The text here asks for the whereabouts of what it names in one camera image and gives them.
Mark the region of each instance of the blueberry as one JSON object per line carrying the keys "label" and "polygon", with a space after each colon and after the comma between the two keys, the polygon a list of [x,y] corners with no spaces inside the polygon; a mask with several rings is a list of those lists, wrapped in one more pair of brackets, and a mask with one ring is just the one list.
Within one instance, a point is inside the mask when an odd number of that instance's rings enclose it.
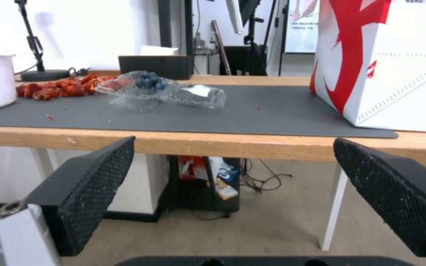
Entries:
{"label": "blueberry", "polygon": [[152,82],[152,80],[151,79],[144,79],[145,80],[145,88],[146,89],[150,89],[150,88],[152,88],[152,86],[154,85],[154,83]]}
{"label": "blueberry", "polygon": [[157,81],[159,81],[159,77],[157,75],[151,76],[151,81],[155,84]]}
{"label": "blueberry", "polygon": [[139,88],[143,88],[145,85],[146,85],[145,79],[140,78],[136,80],[136,86],[138,86]]}
{"label": "blueberry", "polygon": [[164,87],[162,86],[162,83],[157,82],[157,84],[155,85],[155,90],[156,91],[161,91],[163,89],[164,89]]}
{"label": "blueberry", "polygon": [[149,73],[147,71],[143,71],[141,73],[141,78],[148,79],[149,78]]}

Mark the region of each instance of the metal bolt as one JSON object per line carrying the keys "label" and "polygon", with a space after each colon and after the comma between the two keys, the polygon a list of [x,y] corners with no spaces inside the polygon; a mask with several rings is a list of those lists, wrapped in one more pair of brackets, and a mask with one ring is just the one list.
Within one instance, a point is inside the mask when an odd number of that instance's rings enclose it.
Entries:
{"label": "metal bolt", "polygon": [[3,219],[7,216],[17,214],[20,211],[27,209],[27,203],[25,200],[13,201],[3,205],[0,209],[0,218]]}

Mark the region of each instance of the clear plastic container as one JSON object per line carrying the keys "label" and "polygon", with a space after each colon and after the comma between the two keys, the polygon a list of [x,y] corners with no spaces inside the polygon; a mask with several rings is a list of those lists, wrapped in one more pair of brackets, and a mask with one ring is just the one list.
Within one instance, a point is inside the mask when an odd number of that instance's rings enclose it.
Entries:
{"label": "clear plastic container", "polygon": [[140,88],[136,81],[145,75],[145,71],[133,71],[100,83],[96,91],[105,94],[109,104],[119,105],[135,111],[147,112],[159,102],[159,91]]}
{"label": "clear plastic container", "polygon": [[159,93],[159,98],[164,102],[201,106],[210,109],[221,109],[226,102],[226,94],[222,89],[191,85],[182,87],[169,86]]}

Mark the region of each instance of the white box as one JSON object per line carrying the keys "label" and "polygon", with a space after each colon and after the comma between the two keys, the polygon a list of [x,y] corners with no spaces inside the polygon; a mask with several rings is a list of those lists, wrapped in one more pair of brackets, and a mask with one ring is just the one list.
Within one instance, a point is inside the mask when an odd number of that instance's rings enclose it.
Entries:
{"label": "white box", "polygon": [[426,131],[426,0],[321,0],[310,88],[355,126]]}

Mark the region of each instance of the black shelf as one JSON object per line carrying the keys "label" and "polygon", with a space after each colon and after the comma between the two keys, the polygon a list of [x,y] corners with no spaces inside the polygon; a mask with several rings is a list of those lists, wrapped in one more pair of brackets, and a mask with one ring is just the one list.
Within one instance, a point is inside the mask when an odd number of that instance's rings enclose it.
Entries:
{"label": "black shelf", "polygon": [[[224,159],[228,164],[240,166],[240,159]],[[236,189],[238,196],[223,200],[216,194],[213,187],[206,185],[206,180],[180,180],[179,158],[169,156],[170,176],[169,183],[160,197],[160,204],[164,209],[190,209],[217,212],[237,212],[240,209],[240,177],[228,183]]]}

